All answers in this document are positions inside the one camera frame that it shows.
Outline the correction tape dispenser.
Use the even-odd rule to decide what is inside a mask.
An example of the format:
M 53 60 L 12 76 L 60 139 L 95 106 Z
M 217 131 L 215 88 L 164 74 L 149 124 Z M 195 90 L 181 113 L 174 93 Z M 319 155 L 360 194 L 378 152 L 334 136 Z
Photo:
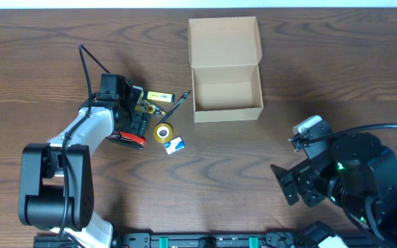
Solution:
M 148 99 L 141 99 L 136 104 L 135 110 L 149 115 L 166 115 L 166 111 L 163 108 Z

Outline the black ballpoint pen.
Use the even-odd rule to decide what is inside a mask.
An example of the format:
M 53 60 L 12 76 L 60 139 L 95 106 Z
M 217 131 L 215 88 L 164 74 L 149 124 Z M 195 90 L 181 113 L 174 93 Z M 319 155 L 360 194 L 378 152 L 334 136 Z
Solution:
M 176 102 L 176 104 L 172 107 L 172 109 L 170 111 L 168 111 L 166 113 L 166 115 L 161 119 L 160 124 L 165 123 L 169 117 L 171 117 L 171 115 L 175 112 L 175 110 L 188 98 L 188 96 L 190 95 L 191 90 L 188 92 L 185 92 L 180 99 Z

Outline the cardboard box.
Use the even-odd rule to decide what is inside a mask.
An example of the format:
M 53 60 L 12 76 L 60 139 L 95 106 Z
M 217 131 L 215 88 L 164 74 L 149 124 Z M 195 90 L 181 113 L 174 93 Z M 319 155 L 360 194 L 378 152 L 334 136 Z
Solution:
M 188 20 L 196 123 L 255 121 L 263 111 L 256 17 Z

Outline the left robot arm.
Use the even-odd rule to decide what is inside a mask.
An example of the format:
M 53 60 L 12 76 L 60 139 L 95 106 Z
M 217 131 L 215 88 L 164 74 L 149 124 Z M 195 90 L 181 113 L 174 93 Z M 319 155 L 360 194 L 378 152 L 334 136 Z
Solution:
M 120 232 L 94 210 L 91 157 L 102 140 L 132 123 L 143 95 L 142 87 L 106 74 L 62 133 L 25 146 L 19 220 L 50 232 L 35 237 L 34 247 L 122 247 Z

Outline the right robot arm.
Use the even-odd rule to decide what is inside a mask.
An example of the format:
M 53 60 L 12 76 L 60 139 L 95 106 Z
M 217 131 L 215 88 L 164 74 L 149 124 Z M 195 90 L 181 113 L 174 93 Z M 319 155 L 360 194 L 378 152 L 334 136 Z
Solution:
M 312 116 L 289 138 L 305 160 L 290 169 L 271 165 L 289 205 L 315 207 L 327 199 L 379 247 L 397 247 L 397 156 L 372 134 L 397 123 L 361 125 L 334 132 Z

